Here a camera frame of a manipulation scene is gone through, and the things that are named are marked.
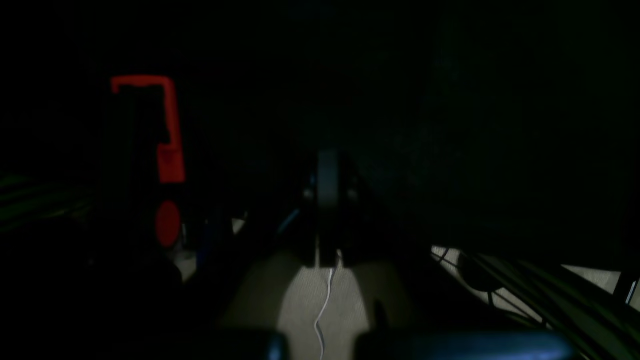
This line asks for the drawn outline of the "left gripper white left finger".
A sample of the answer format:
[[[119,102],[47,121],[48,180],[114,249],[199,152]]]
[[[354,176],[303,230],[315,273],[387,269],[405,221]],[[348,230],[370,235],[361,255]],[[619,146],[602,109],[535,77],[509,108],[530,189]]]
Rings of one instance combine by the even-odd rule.
[[[309,267],[336,266],[337,151],[320,150],[302,189],[302,253]]]

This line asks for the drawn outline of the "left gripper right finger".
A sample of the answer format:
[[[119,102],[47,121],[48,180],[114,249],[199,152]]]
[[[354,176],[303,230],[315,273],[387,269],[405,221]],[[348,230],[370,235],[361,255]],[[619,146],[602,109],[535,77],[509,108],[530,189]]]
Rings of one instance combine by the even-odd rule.
[[[343,265],[356,266],[362,260],[364,218],[361,202],[361,175],[352,158],[337,153],[338,173],[338,241]]]

